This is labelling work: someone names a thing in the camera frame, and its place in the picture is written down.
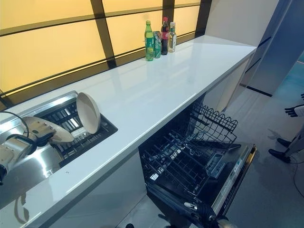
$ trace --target yellow backlit panel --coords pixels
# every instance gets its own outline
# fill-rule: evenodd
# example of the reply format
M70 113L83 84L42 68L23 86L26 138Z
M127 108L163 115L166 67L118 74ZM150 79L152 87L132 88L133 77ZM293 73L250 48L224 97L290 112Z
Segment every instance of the yellow backlit panel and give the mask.
M161 30L162 10L106 19L115 55L144 47L146 20L153 31Z
M3 36L0 50L2 91L105 58L95 20Z
M197 3L199 4L199 0L175 0L174 5L181 5L181 4L189 4L189 3Z
M195 31L198 21L200 6L191 6L174 9L174 21L176 23L176 35L182 35Z
M0 29L92 14L90 0L1 0Z
M162 0L103 0L105 13L162 6Z

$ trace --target dishwasher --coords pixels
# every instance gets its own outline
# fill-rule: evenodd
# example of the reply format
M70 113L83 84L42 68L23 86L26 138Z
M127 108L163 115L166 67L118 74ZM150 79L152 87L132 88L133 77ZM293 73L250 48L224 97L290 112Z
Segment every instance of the dishwasher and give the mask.
M139 147L148 196L197 227L199 205L224 216L256 152L236 141L237 124L199 100L174 117Z

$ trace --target sink grate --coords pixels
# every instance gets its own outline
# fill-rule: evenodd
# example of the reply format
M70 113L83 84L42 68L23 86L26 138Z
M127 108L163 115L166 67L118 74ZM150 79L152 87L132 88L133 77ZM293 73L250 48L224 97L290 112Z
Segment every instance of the sink grate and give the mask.
M76 98L44 111L36 117L51 121L74 135L75 139L72 142L52 145L62 156L63 161L59 164L61 167L117 131L117 128L101 115L101 127L95 134L90 134L84 129L75 135L77 130L83 128L77 112Z

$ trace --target glass wall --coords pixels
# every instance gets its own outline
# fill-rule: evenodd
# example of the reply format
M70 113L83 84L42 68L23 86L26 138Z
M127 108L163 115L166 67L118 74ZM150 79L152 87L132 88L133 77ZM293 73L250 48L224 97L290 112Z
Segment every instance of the glass wall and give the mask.
M194 38L198 20L206 17L200 18L200 9L210 4L210 0L2 0L0 102L12 106L25 100L16 96L21 91L29 99L41 94L37 88L43 83L54 89L116 67L122 56L128 56L123 63L143 57L148 19L153 30L160 30L162 17L168 16L176 22L178 37L192 34L178 38L178 43Z

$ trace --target white plate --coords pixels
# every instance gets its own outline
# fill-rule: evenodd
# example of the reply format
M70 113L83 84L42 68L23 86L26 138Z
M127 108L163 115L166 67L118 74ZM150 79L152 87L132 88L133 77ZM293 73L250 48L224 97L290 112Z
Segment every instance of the white plate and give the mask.
M56 133L52 138L50 138L49 142L53 144L62 144L62 143L69 143L74 140L74 137L70 132L65 130L64 128L58 126L55 123L52 123L50 121L38 118L38 117L33 117L33 116L25 116L22 118L25 123L30 126L33 122L41 122L41 123L46 123L47 125L51 126L53 129L56 130Z
M96 133L100 127L101 117L94 99L88 94L79 93L76 105L84 128L91 134Z

